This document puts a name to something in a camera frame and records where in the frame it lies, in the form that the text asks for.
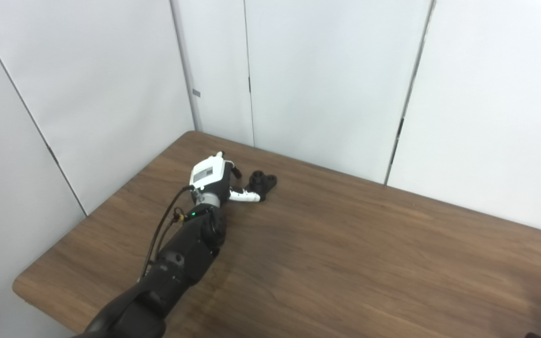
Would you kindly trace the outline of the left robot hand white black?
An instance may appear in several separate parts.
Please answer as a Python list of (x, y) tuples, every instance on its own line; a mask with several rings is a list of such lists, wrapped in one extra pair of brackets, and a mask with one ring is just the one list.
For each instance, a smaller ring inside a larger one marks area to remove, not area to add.
[(193, 198), (196, 205), (206, 204), (221, 207), (228, 201), (261, 202), (260, 194), (245, 188), (234, 188), (232, 176), (242, 178), (240, 169), (231, 160), (224, 158), (219, 151), (193, 167), (189, 185), (193, 186)]

